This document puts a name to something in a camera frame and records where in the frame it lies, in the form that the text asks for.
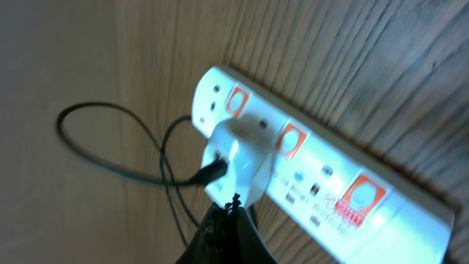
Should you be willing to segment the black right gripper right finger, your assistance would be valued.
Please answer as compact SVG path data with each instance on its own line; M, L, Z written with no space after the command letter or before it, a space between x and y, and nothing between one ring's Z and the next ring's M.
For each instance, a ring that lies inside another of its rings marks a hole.
M239 194L234 194L225 209L222 263L277 264L241 205Z

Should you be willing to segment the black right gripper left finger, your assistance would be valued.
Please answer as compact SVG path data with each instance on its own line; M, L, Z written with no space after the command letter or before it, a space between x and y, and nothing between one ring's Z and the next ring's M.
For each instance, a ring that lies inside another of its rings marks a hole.
M229 229L228 210L212 204L176 264L219 264L224 260Z

